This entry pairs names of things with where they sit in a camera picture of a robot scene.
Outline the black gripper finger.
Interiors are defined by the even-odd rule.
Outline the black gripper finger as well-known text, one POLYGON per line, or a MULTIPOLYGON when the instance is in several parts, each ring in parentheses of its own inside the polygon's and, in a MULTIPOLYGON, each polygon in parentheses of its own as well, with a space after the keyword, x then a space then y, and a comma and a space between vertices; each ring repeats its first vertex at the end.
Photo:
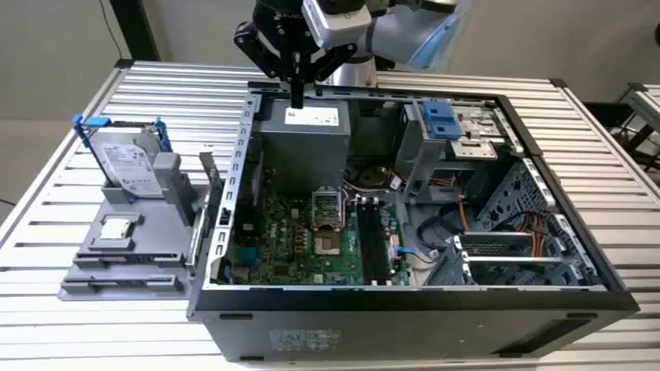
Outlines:
POLYGON ((296 69, 296 108, 303 108, 305 85, 325 80, 357 51, 355 43, 336 46, 312 61, 312 54, 303 53, 296 69))
POLYGON ((253 23, 241 22, 235 30, 235 45, 252 60, 263 73, 272 79, 279 78, 289 85, 291 107, 297 107, 297 74, 293 69, 292 53, 284 49, 276 55, 261 42, 253 23))

